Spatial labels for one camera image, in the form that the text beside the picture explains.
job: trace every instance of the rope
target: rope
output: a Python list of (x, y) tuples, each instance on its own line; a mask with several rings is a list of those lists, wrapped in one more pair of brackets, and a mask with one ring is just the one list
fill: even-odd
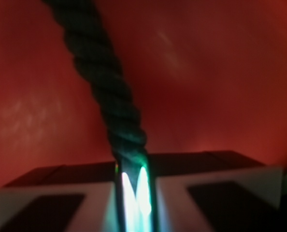
[(90, 0), (43, 2), (52, 8), (54, 19), (65, 29), (64, 41), (74, 55), (75, 68), (90, 83), (100, 105), (113, 156), (132, 172), (129, 178), (136, 189), (139, 169), (147, 164), (147, 138), (96, 6)]

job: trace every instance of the green light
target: green light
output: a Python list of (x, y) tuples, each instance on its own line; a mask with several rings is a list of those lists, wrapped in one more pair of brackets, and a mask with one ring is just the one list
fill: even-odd
[(117, 174), (119, 172), (119, 165), (116, 163), (115, 164), (115, 174)]
[(129, 176), (122, 173), (125, 224), (127, 232), (151, 231), (151, 200), (147, 171), (140, 169), (136, 195)]
[(136, 199), (140, 211), (144, 215), (149, 215), (151, 213), (150, 188), (148, 174), (144, 167), (142, 167), (139, 172)]

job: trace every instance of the dark green rope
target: dark green rope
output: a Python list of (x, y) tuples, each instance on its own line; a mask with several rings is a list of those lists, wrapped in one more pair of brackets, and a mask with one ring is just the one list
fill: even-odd
[(43, 0), (65, 29), (64, 41), (74, 55), (79, 74), (91, 84), (107, 126), (113, 156), (129, 175), (134, 189), (139, 169), (146, 166), (146, 134), (140, 128), (140, 112), (123, 80), (122, 66), (90, 0)]

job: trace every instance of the white panel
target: white panel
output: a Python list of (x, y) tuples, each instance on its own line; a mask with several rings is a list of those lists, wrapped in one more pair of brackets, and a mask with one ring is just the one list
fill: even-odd
[(69, 223), (67, 232), (118, 230), (114, 182), (0, 188), (0, 228), (39, 196), (71, 193), (85, 194), (86, 197)]
[(281, 179), (282, 169), (279, 167), (159, 177), (156, 180), (156, 188), (160, 231), (213, 231), (188, 193), (189, 186), (234, 181), (274, 208), (278, 208), (281, 199)]

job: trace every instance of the red background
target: red background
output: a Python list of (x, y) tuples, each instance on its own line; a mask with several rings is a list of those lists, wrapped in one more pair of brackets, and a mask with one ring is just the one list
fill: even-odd
[[(232, 149), (287, 168), (287, 0), (98, 0), (147, 150)], [(0, 186), (112, 160), (88, 84), (40, 0), (0, 1)]]

